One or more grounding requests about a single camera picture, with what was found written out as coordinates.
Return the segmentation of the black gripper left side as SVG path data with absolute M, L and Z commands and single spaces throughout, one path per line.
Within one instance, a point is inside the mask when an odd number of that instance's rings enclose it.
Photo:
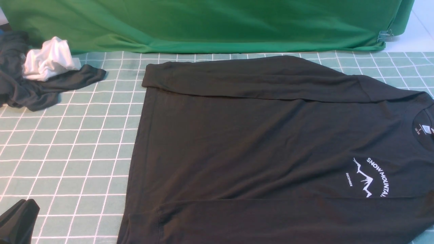
M 40 207 L 34 199 L 21 199 L 0 216 L 1 244 L 31 244 Z

